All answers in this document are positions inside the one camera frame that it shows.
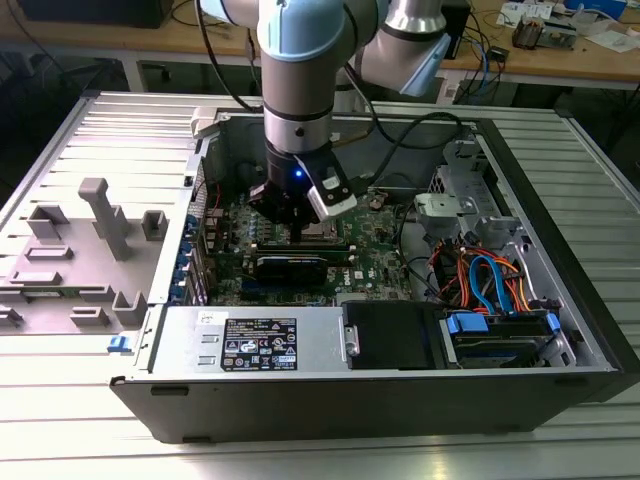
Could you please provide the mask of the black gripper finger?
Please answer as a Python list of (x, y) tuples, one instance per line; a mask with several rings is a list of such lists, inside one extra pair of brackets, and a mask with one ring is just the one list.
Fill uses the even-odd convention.
[(294, 196), (273, 183), (264, 183), (250, 191), (249, 204), (270, 222), (285, 225), (290, 243), (300, 242), (301, 216), (299, 202)]

